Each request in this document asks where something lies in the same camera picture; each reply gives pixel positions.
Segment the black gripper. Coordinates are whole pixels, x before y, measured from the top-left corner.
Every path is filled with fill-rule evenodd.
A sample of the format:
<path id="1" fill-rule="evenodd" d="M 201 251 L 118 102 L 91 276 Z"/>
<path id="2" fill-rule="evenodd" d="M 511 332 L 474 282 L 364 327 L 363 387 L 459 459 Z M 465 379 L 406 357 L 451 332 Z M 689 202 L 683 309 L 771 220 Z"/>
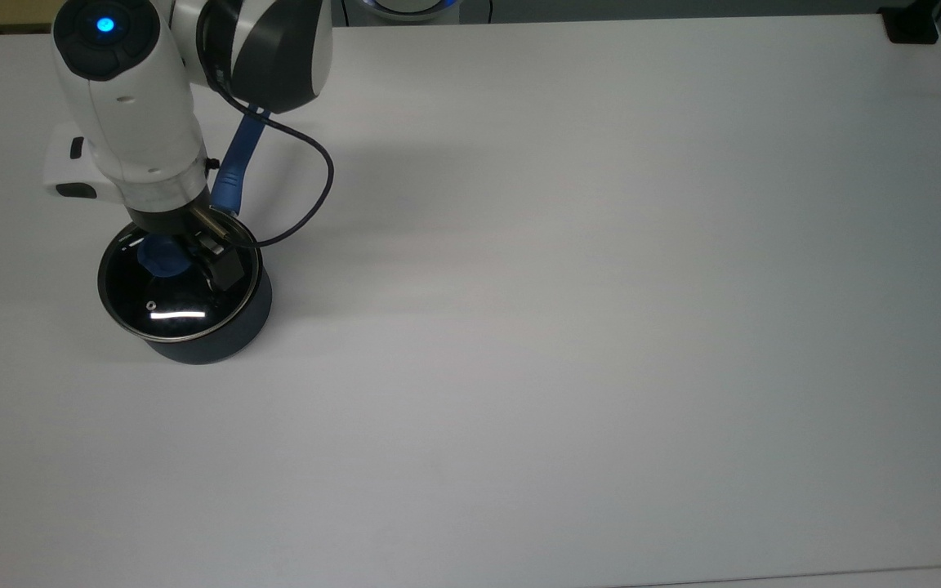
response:
<path id="1" fill-rule="evenodd" d="M 209 232 L 227 238 L 232 234 L 223 215 L 213 211 L 207 200 L 194 200 L 166 212 L 143 212 L 129 207 L 126 211 L 137 227 L 150 234 L 194 235 L 194 256 L 214 291 L 229 291 L 245 276 L 245 268 L 234 248 L 220 245 L 213 235 L 198 235 Z"/>

